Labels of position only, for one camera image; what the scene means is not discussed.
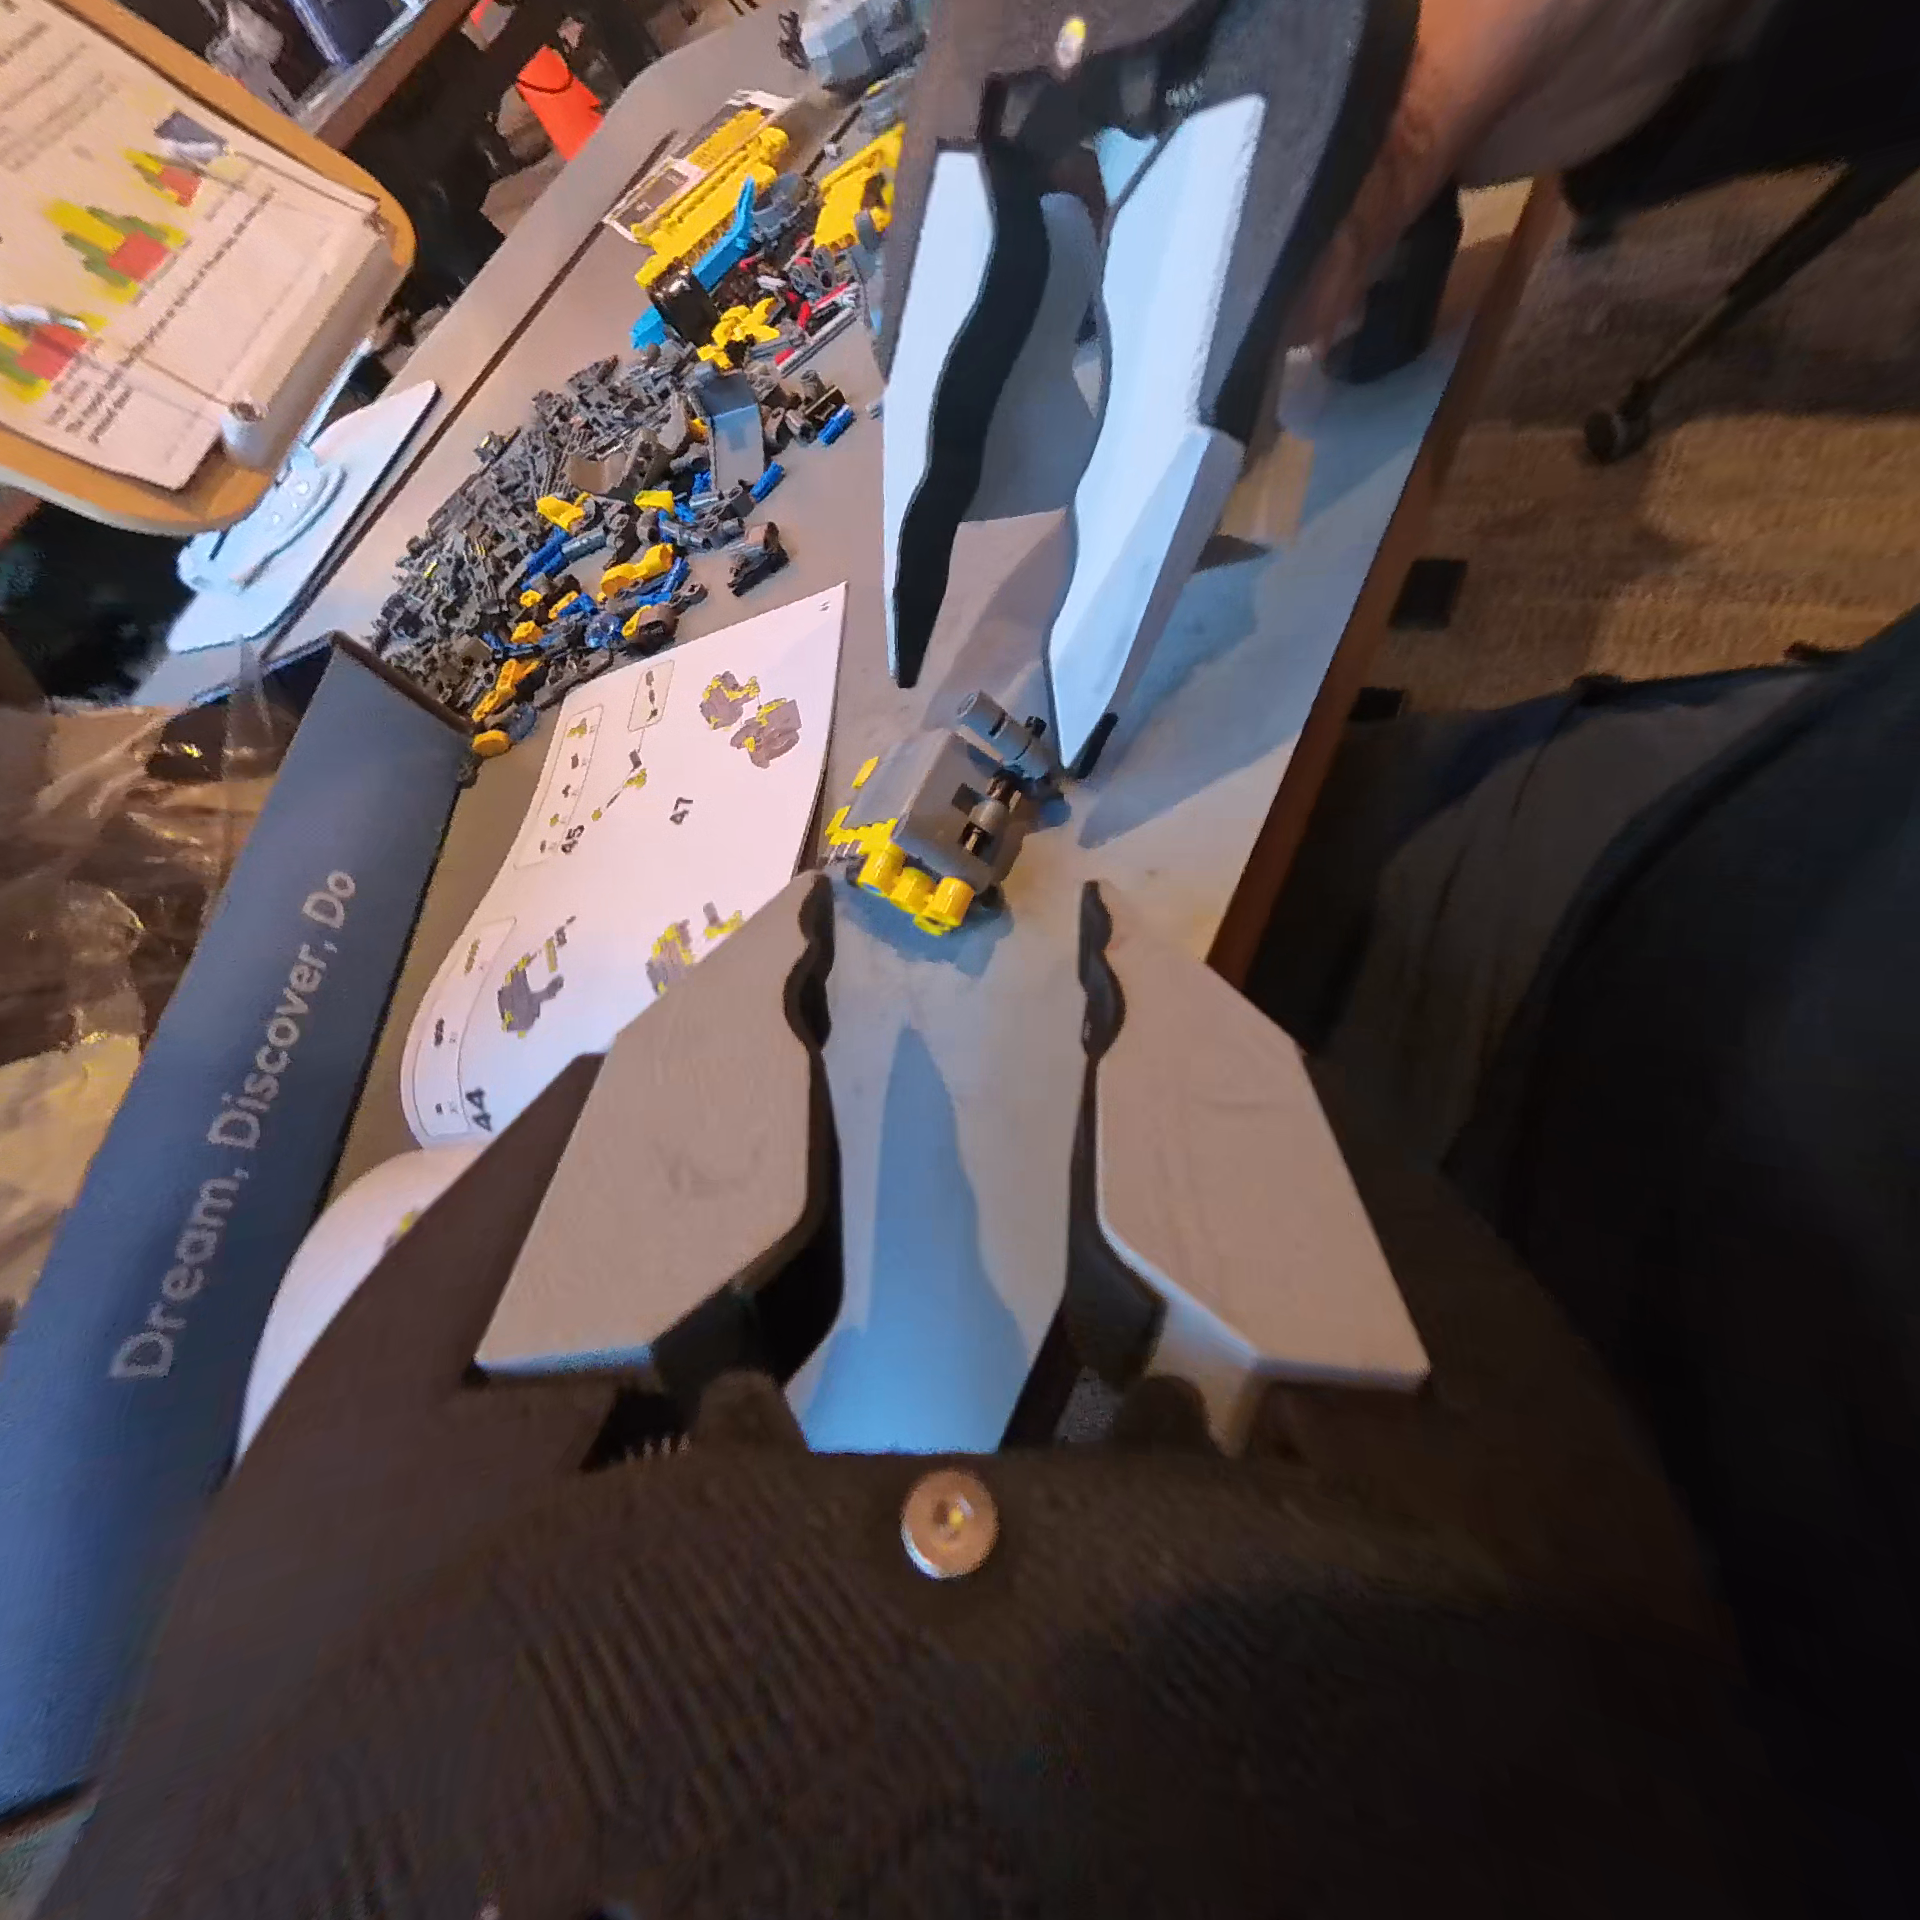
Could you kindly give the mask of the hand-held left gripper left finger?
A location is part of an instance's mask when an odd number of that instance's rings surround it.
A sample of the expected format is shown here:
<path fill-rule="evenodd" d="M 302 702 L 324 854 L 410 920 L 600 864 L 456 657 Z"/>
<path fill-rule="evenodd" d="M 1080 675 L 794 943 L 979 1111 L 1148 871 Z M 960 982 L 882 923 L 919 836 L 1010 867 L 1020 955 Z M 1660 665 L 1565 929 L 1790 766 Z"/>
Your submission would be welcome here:
<path fill-rule="evenodd" d="M 475 1360 L 791 1379 L 842 1305 L 832 887 L 794 879 L 607 1048 Z"/>

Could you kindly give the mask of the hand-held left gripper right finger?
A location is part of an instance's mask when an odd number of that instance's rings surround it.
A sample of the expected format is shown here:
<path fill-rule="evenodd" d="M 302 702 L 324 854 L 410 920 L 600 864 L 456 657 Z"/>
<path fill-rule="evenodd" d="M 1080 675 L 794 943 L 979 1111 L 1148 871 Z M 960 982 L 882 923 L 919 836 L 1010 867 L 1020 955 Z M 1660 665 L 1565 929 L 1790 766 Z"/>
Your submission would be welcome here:
<path fill-rule="evenodd" d="M 1296 1043 L 1110 884 L 1078 896 L 1076 1358 L 1186 1383 L 1246 1450 L 1271 1386 L 1412 1396 L 1430 1360 Z"/>

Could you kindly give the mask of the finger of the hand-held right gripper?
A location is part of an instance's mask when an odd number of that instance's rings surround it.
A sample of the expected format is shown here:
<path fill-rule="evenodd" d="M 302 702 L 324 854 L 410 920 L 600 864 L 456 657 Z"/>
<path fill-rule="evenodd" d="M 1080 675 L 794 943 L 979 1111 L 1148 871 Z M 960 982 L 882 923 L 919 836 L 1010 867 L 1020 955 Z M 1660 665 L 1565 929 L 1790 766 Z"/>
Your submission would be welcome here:
<path fill-rule="evenodd" d="M 1240 443 L 1202 418 L 1202 386 L 1262 128 L 1258 95 L 1186 116 L 1138 159 L 1110 215 L 1102 408 L 1045 649 L 1053 743 L 1076 777 L 1112 736 L 1240 473 Z"/>
<path fill-rule="evenodd" d="M 1036 168 L 1004 147 L 940 152 L 882 398 L 880 572 L 886 659 L 901 689 L 922 678 L 958 529 L 1047 273 Z"/>

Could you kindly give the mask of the grey yellow brick subassembly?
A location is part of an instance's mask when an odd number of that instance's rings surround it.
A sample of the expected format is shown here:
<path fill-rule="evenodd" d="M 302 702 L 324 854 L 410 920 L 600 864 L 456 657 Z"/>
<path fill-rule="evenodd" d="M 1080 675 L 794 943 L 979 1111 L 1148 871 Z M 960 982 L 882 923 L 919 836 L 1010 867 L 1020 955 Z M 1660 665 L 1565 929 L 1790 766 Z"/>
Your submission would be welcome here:
<path fill-rule="evenodd" d="M 911 736 L 869 760 L 823 830 L 823 864 L 888 906 L 919 932 L 947 937 L 1007 879 L 1043 807 L 1020 811 L 1016 844 L 991 867 L 958 849 L 968 811 L 990 796 L 996 760 L 952 729 Z"/>

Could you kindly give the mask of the person's right forearm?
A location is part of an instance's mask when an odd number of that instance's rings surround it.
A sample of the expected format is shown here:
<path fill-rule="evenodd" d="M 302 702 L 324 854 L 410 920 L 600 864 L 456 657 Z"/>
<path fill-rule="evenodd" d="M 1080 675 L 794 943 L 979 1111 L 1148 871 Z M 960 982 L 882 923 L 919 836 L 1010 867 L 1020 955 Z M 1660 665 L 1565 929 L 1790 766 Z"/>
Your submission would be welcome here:
<path fill-rule="evenodd" d="M 1918 4 L 1781 2 L 1562 180 L 1575 215 L 1624 215 L 1915 139 Z"/>

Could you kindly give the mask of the person's right hand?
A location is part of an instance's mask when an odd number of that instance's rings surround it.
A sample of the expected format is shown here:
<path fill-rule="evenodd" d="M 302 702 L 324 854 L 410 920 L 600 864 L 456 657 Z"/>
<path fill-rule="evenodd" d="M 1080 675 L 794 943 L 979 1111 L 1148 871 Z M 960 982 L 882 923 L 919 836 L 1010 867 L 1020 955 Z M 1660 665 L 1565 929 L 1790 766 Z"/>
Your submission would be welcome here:
<path fill-rule="evenodd" d="M 1588 161 L 1740 52 L 1765 2 L 1422 2 L 1380 178 L 1411 206 Z"/>

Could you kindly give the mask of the grey hub block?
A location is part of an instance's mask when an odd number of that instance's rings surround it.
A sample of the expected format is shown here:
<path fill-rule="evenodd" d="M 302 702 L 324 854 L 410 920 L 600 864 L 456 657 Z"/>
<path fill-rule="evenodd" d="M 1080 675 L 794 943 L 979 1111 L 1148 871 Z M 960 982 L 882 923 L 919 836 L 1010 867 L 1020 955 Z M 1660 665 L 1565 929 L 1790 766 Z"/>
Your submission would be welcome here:
<path fill-rule="evenodd" d="M 816 88 L 851 96 L 922 57 L 928 2 L 804 2 L 779 15 L 779 52 Z"/>

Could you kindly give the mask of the grey curved panel piece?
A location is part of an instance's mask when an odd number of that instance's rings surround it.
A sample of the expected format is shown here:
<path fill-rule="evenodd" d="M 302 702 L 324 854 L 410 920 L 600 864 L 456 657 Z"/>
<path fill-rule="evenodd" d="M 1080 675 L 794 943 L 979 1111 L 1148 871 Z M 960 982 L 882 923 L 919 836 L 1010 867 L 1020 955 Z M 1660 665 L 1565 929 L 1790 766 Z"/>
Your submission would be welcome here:
<path fill-rule="evenodd" d="M 690 386 L 707 424 L 711 488 L 727 494 L 751 488 L 765 470 L 760 403 L 751 380 L 731 369 L 707 369 Z"/>

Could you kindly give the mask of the yellow blue beam assembly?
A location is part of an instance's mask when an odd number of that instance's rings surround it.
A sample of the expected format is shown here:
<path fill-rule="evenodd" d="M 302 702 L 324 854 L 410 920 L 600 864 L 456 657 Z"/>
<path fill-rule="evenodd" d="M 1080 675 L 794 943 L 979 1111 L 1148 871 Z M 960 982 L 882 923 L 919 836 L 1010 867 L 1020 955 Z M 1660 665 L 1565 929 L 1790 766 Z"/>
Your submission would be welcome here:
<path fill-rule="evenodd" d="M 653 296 L 690 279 L 712 296 L 755 250 L 751 218 L 764 191 L 779 178 L 789 134 L 773 116 L 739 110 L 684 156 L 660 161 L 607 210 L 604 224 L 643 254 L 643 291 L 630 348 L 666 342 Z"/>

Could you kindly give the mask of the small sticker sheet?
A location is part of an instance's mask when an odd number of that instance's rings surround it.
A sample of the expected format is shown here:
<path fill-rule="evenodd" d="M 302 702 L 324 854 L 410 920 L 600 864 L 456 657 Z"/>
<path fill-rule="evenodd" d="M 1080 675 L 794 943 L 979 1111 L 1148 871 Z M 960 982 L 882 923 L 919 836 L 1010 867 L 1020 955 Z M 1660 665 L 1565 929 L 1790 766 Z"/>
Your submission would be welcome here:
<path fill-rule="evenodd" d="M 604 224 L 639 250 L 686 252 L 733 218 L 742 184 L 767 185 L 789 147 L 797 106 L 765 89 L 736 89 L 690 134 L 671 136 L 606 214 Z"/>

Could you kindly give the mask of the orange cone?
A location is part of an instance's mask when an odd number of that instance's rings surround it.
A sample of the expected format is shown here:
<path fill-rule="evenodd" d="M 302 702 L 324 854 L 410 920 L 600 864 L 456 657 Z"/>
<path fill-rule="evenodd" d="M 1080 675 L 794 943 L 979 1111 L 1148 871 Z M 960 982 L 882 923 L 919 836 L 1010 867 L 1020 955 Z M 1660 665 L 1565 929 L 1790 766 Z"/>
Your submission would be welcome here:
<path fill-rule="evenodd" d="M 543 43 L 518 68 L 514 89 L 548 145 L 565 161 L 579 159 L 604 126 L 592 89 L 572 71 L 562 49 Z"/>

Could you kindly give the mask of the dark grey cardboard box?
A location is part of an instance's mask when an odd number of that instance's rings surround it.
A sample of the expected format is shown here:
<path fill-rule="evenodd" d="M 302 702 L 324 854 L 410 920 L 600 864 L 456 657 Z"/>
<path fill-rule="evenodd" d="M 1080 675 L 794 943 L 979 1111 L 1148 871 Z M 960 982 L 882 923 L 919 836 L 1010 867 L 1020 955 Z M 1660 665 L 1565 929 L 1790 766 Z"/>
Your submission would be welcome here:
<path fill-rule="evenodd" d="M 3 1809 L 82 1792 L 231 1460 L 467 734 L 332 649 L 5 1347 Z"/>

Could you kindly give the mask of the pile of loose building bricks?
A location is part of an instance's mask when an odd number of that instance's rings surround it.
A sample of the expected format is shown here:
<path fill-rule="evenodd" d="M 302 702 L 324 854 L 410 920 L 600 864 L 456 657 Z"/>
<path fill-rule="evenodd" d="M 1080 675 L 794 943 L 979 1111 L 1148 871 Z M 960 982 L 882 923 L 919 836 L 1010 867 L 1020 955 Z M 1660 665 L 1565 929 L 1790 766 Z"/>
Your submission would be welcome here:
<path fill-rule="evenodd" d="M 755 370 L 765 470 L 712 492 L 686 351 L 604 356 L 534 395 L 514 432 L 403 548 L 368 649 L 453 708 L 484 753 L 612 665 L 658 657 L 712 588 L 730 594 L 739 540 L 770 521 L 789 463 L 851 432 L 854 406 L 821 372 Z"/>

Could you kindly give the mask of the person's dark top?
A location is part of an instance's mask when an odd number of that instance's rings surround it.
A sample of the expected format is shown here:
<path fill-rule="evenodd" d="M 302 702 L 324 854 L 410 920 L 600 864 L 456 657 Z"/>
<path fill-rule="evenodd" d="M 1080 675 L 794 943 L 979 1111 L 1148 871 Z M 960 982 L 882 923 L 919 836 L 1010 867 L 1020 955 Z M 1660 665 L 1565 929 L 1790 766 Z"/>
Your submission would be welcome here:
<path fill-rule="evenodd" d="M 1647 1417 L 1814 1911 L 1915 1915 L 1915 614 L 1786 682 L 1581 879 L 1450 1167 Z"/>

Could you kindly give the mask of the clear plastic bag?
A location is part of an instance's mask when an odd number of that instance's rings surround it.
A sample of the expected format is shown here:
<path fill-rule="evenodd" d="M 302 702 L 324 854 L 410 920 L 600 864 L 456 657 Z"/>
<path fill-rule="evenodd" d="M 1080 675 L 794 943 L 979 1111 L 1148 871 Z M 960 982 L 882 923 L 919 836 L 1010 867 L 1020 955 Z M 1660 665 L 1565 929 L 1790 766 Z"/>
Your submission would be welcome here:
<path fill-rule="evenodd" d="M 307 696 L 3 708 L 3 1335 L 264 806 Z"/>

